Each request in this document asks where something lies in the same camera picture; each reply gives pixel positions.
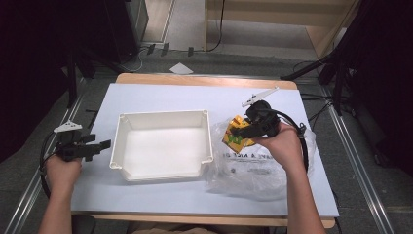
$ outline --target plastic bag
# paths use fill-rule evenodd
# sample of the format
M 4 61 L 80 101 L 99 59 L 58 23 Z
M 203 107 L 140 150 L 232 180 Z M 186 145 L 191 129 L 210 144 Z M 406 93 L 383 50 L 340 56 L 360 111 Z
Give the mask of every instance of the plastic bag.
M 267 148 L 255 144 L 235 153 L 222 138 L 230 120 L 211 127 L 214 161 L 206 173 L 209 192 L 253 200 L 286 198 L 286 174 Z M 308 153 L 308 176 L 313 172 L 316 135 L 305 133 Z

